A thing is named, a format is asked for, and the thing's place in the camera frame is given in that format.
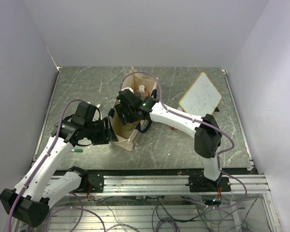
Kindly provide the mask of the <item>beige canvas tote bag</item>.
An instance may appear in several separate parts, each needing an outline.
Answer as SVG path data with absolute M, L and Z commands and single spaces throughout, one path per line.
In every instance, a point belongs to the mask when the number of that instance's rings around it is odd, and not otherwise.
M 145 75 L 134 68 L 131 68 L 131 70 L 128 73 L 128 76 L 124 78 L 124 80 L 120 84 L 120 89 L 129 87 L 134 92 L 138 92 L 139 85 L 145 86 L 145 88 L 149 92 L 149 97 L 153 98 L 157 97 L 157 82 L 154 80 L 154 78 L 150 77 L 149 75 Z M 115 135 L 118 138 L 118 141 L 115 142 L 115 145 L 120 146 L 128 151 L 131 151 L 135 147 L 139 135 L 142 133 L 146 133 L 149 130 L 151 126 L 151 121 L 148 120 L 137 121 L 138 125 L 134 130 L 124 131 L 122 129 L 123 125 L 121 124 L 120 119 L 115 110 L 115 106 L 117 104 L 119 104 L 119 102 L 115 100 L 113 108 L 108 113 L 112 128 L 115 132 Z

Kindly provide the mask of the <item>yellow bottle with beige cap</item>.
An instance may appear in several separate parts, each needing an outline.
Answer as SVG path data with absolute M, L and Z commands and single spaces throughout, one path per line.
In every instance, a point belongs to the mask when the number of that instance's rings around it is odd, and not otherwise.
M 136 128 L 137 125 L 138 125 L 138 122 L 127 123 L 126 125 L 122 126 L 122 129 L 124 131 L 132 131 Z

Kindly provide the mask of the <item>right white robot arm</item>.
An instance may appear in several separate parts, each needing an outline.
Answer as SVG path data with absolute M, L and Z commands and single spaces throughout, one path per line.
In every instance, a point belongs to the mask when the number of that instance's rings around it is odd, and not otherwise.
M 190 115 L 168 107 L 154 97 L 141 98 L 128 88 L 119 91 L 115 110 L 122 125 L 147 120 L 174 127 L 194 139 L 194 150 L 202 157 L 204 168 L 203 185 L 208 191 L 220 186 L 220 170 L 216 151 L 221 144 L 222 134 L 215 118 L 206 114 L 204 117 Z

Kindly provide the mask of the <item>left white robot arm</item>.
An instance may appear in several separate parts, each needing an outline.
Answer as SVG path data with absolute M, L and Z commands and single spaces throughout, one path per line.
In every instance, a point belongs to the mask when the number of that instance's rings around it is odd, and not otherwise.
M 71 167 L 64 176 L 49 184 L 61 161 L 80 140 L 91 145 L 108 144 L 116 140 L 109 117 L 102 117 L 99 107 L 79 100 L 74 114 L 61 116 L 48 139 L 45 149 L 25 176 L 13 189 L 4 189 L 0 201 L 9 215 L 7 231 L 12 230 L 12 218 L 32 227 L 39 226 L 49 209 L 69 192 L 87 191 L 88 171 Z

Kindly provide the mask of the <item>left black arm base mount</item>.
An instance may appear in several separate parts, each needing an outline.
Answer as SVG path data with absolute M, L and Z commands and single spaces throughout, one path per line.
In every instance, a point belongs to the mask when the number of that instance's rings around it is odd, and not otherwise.
M 74 187 L 70 189 L 74 193 L 102 193 L 104 188 L 104 177 L 98 172 L 87 171 L 78 167 L 70 168 L 65 177 L 72 175 L 76 180 L 68 180 L 70 185 L 73 183 Z

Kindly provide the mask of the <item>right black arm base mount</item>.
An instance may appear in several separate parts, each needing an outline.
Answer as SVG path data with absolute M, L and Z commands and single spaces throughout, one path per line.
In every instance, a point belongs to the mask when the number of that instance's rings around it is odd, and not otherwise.
M 204 176 L 190 176 L 188 178 L 190 192 L 230 192 L 231 186 L 229 178 L 219 176 L 218 180 L 212 181 Z

